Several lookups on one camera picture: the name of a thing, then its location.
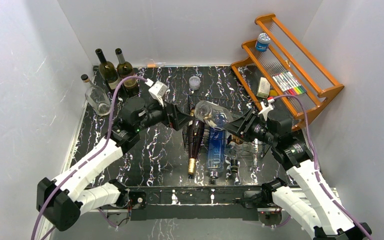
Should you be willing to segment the green silver-foil wine bottle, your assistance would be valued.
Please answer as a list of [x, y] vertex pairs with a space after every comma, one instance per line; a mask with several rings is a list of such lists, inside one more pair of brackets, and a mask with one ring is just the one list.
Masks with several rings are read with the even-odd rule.
[[[134, 76], [135, 72], [130, 62], [126, 61], [121, 48], [115, 49], [115, 54], [118, 59], [117, 72], [121, 79]], [[130, 97], [137, 96], [140, 93], [138, 80], [136, 78], [130, 78], [125, 80], [122, 87], [126, 95]]]

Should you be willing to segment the clear bottle white gold label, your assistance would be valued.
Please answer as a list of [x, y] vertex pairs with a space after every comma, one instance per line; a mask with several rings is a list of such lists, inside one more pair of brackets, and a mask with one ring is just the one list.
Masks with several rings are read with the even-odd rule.
[[82, 74], [80, 79], [88, 84], [85, 99], [98, 116], [107, 116], [111, 111], [111, 103], [106, 92], [95, 85], [87, 74]]

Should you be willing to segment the dark green white-label wine bottle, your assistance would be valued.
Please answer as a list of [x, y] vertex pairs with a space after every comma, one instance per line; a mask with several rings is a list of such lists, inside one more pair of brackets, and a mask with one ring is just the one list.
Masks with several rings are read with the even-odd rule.
[[101, 48], [97, 48], [95, 53], [100, 61], [98, 71], [105, 80], [105, 84], [107, 85], [109, 91], [114, 93], [116, 87], [121, 81], [116, 68], [112, 62], [106, 59]]

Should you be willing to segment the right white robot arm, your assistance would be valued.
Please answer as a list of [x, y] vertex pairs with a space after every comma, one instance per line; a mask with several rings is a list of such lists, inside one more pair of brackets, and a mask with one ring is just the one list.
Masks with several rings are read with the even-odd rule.
[[249, 110], [224, 126], [229, 133], [248, 142], [254, 139], [270, 146], [274, 158], [298, 183], [307, 201], [292, 192], [281, 179], [262, 184], [259, 194], [268, 207], [276, 205], [295, 219], [313, 240], [370, 240], [367, 223], [358, 222], [338, 202], [316, 164], [316, 154], [292, 133], [292, 120], [281, 110], [266, 117]]

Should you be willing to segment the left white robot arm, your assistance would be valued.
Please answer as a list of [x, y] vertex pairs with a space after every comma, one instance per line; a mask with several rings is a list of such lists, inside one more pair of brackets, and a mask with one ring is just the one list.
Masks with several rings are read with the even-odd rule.
[[86, 189], [87, 186], [139, 142], [142, 130], [161, 123], [179, 131], [192, 119], [177, 105], [164, 100], [154, 99], [146, 103], [141, 97], [128, 98], [107, 135], [89, 153], [54, 179], [45, 177], [37, 184], [36, 208], [39, 215], [63, 232], [91, 210], [105, 205], [126, 207], [131, 201], [130, 190], [116, 179], [91, 189]]

